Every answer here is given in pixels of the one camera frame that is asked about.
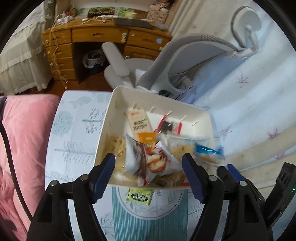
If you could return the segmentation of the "red white apple snack bag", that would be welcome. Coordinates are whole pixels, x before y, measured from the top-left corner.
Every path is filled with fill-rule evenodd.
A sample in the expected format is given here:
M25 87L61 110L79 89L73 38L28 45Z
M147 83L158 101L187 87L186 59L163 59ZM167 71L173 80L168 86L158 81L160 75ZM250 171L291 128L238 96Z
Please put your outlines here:
M170 175L182 170L180 161L170 153L163 142L159 141L154 146L146 144L144 149L148 182L156 176Z

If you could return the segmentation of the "floral white bed sheet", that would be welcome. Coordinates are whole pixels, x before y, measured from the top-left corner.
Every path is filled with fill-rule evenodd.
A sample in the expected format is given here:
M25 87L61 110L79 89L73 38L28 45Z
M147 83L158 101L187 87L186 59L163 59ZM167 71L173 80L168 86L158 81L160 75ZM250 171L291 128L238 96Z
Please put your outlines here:
M183 1L170 25L174 37L203 33L231 44L230 22L241 6L260 20L259 51L223 58L197 77L180 100L208 111L225 160L267 196L285 162L295 163L295 50L280 26L255 1Z

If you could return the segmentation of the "clear bag of yellow cakes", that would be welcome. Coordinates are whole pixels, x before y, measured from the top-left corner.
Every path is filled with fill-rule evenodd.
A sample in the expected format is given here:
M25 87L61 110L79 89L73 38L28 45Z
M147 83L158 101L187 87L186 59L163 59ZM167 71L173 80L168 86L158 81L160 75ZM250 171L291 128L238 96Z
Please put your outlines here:
M194 156L195 145L206 146L210 140L209 137L189 137L185 135L177 135L174 133L160 133L158 134L158 139L168 148L170 153L179 161L181 161L182 156L186 153Z

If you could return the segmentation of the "grey white office chair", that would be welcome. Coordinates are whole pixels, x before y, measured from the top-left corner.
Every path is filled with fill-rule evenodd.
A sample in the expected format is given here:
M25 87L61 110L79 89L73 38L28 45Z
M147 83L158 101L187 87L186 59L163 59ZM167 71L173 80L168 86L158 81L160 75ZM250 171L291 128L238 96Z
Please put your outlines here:
M230 29L242 50L207 34L186 34L165 45L158 57L124 59L113 42L102 44L109 62L104 77L112 87L126 86L177 99L193 87L197 67L218 57L248 58L259 51L255 32L261 20L254 9L242 6L233 14Z

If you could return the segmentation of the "black waste bin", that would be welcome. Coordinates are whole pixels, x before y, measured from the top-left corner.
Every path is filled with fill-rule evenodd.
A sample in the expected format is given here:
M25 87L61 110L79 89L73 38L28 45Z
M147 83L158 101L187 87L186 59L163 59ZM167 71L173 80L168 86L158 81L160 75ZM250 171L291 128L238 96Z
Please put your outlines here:
M85 68L93 68L95 65L102 66L104 64L105 55L102 49L93 50L86 53L83 57L82 64Z

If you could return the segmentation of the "orange snack packet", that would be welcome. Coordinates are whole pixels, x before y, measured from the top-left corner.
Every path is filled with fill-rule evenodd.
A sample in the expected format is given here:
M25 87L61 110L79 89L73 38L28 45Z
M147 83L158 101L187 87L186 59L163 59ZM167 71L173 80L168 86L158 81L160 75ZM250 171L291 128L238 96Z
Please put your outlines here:
M138 133L139 142L143 143L145 148L153 150L156 146L156 134L154 132Z

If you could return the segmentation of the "pink quilted blanket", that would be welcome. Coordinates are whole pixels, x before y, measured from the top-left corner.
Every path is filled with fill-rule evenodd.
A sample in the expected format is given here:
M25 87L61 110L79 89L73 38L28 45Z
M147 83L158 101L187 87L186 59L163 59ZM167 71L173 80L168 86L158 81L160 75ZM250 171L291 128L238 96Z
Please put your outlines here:
M10 143L18 184L31 214L45 191L48 141L60 98L52 94L1 97L1 123ZM31 222L15 186L1 142L1 228L12 240L26 240Z

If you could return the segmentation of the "wooden desk with drawers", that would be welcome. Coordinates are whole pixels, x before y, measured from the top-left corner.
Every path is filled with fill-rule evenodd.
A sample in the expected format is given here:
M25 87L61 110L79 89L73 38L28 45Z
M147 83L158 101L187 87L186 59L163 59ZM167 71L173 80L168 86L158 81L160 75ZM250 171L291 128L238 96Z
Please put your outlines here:
M120 25L118 20L87 19L56 24L43 32L43 44L53 78L67 89L73 82L83 80L84 54L98 50L105 42L113 42L125 59L144 58L155 60L171 40L169 31Z

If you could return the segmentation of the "white plastic storage bin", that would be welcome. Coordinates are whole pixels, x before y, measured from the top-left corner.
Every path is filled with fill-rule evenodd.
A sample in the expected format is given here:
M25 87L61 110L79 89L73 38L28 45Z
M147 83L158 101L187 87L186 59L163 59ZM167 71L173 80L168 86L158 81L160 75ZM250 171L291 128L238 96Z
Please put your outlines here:
M110 184L125 187L187 187L185 153L212 171L219 159L196 150L214 148L210 115L194 106L134 88L113 90L95 156L99 165L115 156Z

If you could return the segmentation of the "green yellow snack packet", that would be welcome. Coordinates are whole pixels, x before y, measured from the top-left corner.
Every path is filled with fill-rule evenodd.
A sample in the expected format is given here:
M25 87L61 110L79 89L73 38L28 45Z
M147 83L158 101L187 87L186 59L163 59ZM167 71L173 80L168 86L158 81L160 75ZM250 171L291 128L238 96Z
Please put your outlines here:
M126 202L135 202L149 206L152 201L153 190L130 188L126 197Z

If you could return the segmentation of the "blue white snack packet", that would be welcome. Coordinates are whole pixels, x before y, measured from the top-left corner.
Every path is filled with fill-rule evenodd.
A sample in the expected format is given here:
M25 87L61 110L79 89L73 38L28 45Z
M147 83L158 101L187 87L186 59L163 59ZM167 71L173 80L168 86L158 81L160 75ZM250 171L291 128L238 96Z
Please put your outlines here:
M225 160L224 148L222 146L219 146L217 150L214 150L207 146L195 144L195 156L213 164L221 164Z

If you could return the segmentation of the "pale puffed snack bag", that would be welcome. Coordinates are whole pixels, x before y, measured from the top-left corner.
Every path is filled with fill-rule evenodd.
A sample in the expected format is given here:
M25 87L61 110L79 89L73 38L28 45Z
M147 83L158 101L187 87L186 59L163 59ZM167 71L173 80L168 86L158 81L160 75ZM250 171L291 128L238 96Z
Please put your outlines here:
M103 149L103 156L112 153L115 156L115 171L123 172L125 166L126 147L125 138L120 136L107 137Z

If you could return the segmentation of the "brown chocolate snack packet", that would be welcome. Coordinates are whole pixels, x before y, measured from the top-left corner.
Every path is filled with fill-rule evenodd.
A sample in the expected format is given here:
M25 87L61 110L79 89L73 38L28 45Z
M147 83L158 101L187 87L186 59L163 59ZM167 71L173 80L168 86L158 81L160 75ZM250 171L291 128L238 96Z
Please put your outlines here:
M158 175L147 162L144 144L125 135L125 164L123 173L131 176L138 187L149 184Z

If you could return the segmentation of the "white beige bar packet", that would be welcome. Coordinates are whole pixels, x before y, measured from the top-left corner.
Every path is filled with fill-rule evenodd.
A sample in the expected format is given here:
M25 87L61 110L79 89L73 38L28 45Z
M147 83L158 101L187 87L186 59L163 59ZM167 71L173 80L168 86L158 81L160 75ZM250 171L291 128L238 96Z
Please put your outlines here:
M151 133L152 127L149 118L143 108L127 110L125 115L128 119L132 134L135 140L139 140L139 133Z

